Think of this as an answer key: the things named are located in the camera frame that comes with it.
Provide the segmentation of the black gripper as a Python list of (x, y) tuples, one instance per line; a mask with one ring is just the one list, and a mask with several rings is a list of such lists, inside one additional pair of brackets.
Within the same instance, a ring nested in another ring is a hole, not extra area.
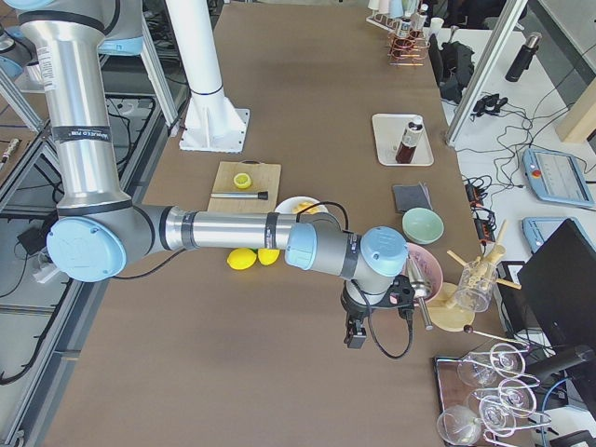
[(345, 310), (344, 344), (350, 349), (361, 349), (367, 339), (364, 320), (372, 313), (368, 297), (357, 282), (346, 282), (340, 303)]

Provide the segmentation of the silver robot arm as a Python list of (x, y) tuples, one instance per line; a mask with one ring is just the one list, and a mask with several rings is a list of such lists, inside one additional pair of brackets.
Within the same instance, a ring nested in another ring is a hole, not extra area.
[(402, 271), (408, 248), (395, 229), (363, 235), (328, 213), (309, 215), (186, 211), (133, 203), (120, 185), (105, 104), (99, 50), (140, 44), (138, 1), (16, 1), (20, 29), (36, 49), (63, 184), (47, 236), (53, 263), (70, 278), (112, 278), (143, 257), (199, 248), (280, 249), (287, 264), (337, 276), (345, 285), (345, 344), (373, 336), (373, 311), (413, 317)]

